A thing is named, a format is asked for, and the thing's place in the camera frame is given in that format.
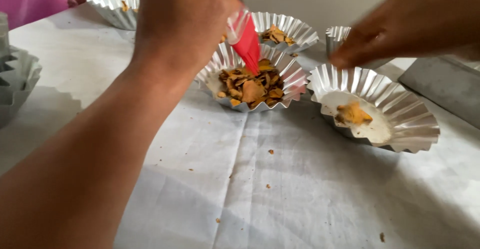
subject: table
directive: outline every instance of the table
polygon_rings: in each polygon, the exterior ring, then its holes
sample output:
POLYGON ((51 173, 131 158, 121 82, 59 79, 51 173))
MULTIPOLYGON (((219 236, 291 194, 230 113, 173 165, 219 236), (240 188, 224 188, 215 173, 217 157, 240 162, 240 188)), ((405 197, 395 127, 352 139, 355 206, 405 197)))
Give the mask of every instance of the table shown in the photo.
MULTIPOLYGON (((91 104, 133 50, 132 32, 88 5, 10 38, 44 69, 0 130, 0 173, 91 104)), ((321 50, 299 62, 312 69, 321 50)), ((307 95, 283 111, 243 114, 193 83, 147 153, 114 248, 480 248, 480 130, 425 103, 438 144, 396 154, 345 139, 307 95)))

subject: forearm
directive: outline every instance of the forearm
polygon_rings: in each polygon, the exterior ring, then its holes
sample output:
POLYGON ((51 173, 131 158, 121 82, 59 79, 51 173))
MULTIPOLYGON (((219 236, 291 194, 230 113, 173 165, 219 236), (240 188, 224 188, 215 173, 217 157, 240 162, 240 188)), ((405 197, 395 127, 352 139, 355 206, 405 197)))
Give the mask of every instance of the forearm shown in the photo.
POLYGON ((147 149, 194 76, 160 69, 165 78, 155 81, 139 77, 141 68, 126 70, 0 178, 0 210, 9 211, 0 213, 1 248, 6 241, 17 248, 19 242, 36 248, 111 245, 147 149), (36 233, 28 240, 21 229, 36 233))

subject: aluminum tart mold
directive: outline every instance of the aluminum tart mold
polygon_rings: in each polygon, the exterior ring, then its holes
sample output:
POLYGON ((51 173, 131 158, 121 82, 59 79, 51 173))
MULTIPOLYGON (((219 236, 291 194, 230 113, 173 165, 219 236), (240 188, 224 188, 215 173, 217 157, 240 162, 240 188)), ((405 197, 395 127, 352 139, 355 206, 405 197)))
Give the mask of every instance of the aluminum tart mold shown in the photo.
MULTIPOLYGON (((333 26, 327 29, 325 32, 325 41, 327 43, 327 56, 329 57, 335 50, 339 48, 343 41, 347 38, 350 33, 351 27, 345 26, 333 26)), ((370 62, 366 65, 360 66, 361 68, 368 69, 377 69, 382 65, 390 62, 393 58, 381 59, 377 61, 370 62)))
POLYGON ((386 76, 366 68, 339 70, 323 64, 310 71, 307 88, 322 116, 346 137, 394 152, 428 151, 437 143, 436 118, 414 93, 386 76), (373 121, 345 124, 337 121, 337 106, 357 101, 373 121))
POLYGON ((289 46, 285 42, 282 42, 280 44, 275 44, 275 42, 273 41, 264 42, 264 44, 267 44, 288 54, 305 50, 320 41, 318 33, 300 19, 295 19, 291 16, 277 15, 268 12, 255 12, 252 13, 251 17, 253 23, 255 24, 255 30, 258 33, 268 30, 272 26, 272 24, 274 24, 280 30, 285 32, 287 36, 292 37, 296 43, 291 46, 289 46))
POLYGON ((12 60, 0 72, 0 128, 7 125, 25 103, 40 79, 39 59, 26 50, 9 48, 12 60))
POLYGON ((211 95, 221 105, 245 113, 285 109, 290 106, 292 100, 300 100, 301 94, 306 92, 308 81, 305 72, 296 59, 266 44, 260 44, 260 51, 260 59, 269 59, 271 64, 279 70, 279 75, 284 81, 282 101, 273 106, 268 106, 265 102, 262 102, 254 109, 250 109, 247 103, 243 102, 233 106, 228 97, 217 97, 217 93, 224 90, 224 84, 218 79, 222 69, 227 70, 245 66, 245 63, 228 42, 219 44, 208 64, 195 77, 195 81, 199 83, 200 90, 211 95))
POLYGON ((113 26, 123 30, 137 30, 140 0, 87 0, 87 2, 113 26), (123 9, 122 1, 128 6, 126 11, 123 9))

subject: white tablecloth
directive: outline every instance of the white tablecloth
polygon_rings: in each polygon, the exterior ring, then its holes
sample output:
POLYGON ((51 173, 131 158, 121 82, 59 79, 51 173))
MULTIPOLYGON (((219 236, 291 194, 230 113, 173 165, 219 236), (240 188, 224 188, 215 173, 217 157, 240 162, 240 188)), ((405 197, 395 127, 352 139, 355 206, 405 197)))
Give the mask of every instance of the white tablecloth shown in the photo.
MULTIPOLYGON (((92 103, 133 49, 132 32, 88 5, 10 38, 44 69, 0 130, 0 173, 92 103)), ((316 55, 299 60, 311 69, 316 55)), ((480 130, 426 104, 438 144, 396 154, 339 135, 309 96, 247 115, 192 84, 148 151, 115 248, 480 248, 480 130)))

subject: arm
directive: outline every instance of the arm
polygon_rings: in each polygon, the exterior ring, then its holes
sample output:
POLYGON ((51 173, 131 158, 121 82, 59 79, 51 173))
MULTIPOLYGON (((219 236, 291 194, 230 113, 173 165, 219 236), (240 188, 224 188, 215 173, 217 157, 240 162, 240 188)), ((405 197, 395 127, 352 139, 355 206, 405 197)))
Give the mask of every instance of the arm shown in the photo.
POLYGON ((386 0, 352 26, 330 61, 351 68, 376 59, 479 57, 480 0, 386 0))
POLYGON ((0 178, 0 248, 112 247, 148 147, 217 47, 235 1, 141 0, 128 68, 0 178))

